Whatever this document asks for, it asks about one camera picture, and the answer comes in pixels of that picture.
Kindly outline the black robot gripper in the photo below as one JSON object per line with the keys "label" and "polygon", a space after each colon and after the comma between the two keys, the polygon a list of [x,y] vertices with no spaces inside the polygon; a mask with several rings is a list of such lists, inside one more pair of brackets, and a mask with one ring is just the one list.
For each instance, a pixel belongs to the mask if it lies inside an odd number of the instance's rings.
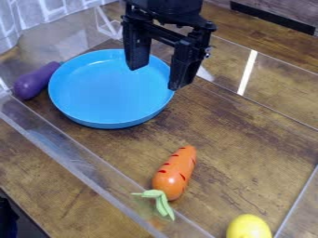
{"label": "black robot gripper", "polygon": [[[170,64],[168,89],[175,91],[192,83],[202,65],[210,57],[210,35],[216,31],[212,21],[200,16],[203,0],[123,0],[123,44],[129,69],[150,63],[151,38],[176,42]],[[191,27],[187,37],[163,28]]]}

